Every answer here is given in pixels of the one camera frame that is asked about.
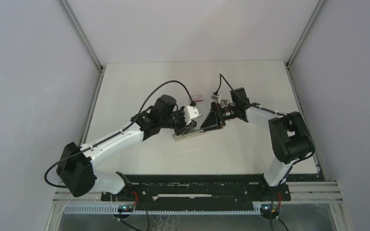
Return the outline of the red white staple box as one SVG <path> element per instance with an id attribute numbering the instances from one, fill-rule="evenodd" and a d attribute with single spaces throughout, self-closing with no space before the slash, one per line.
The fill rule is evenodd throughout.
<path id="1" fill-rule="evenodd" d="M 198 102 L 202 102 L 203 101 L 203 97 L 201 94 L 197 94 L 197 95 L 192 95 L 191 96 L 191 99 L 192 101 L 198 103 Z"/>

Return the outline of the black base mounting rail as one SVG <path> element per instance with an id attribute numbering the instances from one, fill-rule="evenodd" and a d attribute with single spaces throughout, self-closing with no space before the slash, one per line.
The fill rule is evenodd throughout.
<path id="1" fill-rule="evenodd" d="M 324 177 L 318 174 L 290 174 L 287 181 L 271 188 L 261 185 L 262 175 L 126 175 L 129 185 L 118 195 L 134 198 L 137 192 L 149 212 L 252 212 L 256 204 L 269 204 L 275 193 L 281 193 L 282 202 L 293 199 L 293 188 L 304 186 L 304 193 L 312 193 Z M 110 201 L 110 193 L 90 192 L 81 197 L 57 193 L 56 200 L 77 203 Z M 118 199 L 113 206 L 133 202 Z"/>

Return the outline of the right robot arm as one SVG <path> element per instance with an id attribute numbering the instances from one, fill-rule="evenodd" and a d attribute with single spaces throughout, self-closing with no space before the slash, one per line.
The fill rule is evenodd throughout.
<path id="1" fill-rule="evenodd" d="M 275 157 L 262 176 L 259 194 L 265 200 L 272 200 L 293 166 L 314 155 L 314 142 L 299 112 L 282 114 L 251 103 L 244 88 L 231 90 L 230 93 L 232 103 L 221 106 L 212 102 L 200 128 L 204 132 L 223 129 L 226 121 L 238 118 L 268 129 Z"/>

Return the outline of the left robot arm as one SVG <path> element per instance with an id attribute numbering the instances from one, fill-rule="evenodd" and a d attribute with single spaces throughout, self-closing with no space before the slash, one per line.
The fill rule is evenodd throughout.
<path id="1" fill-rule="evenodd" d="M 123 149 L 143 142 L 157 135 L 161 129 L 172 129 L 181 135 L 196 126 L 198 108 L 177 107 L 176 100 L 161 95 L 154 105 L 140 111 L 115 132 L 96 141 L 76 145 L 67 144 L 56 167 L 56 173 L 74 197 L 81 197 L 91 191 L 112 193 L 121 201 L 127 200 L 132 191 L 129 181 L 122 173 L 107 173 L 97 168 Z"/>

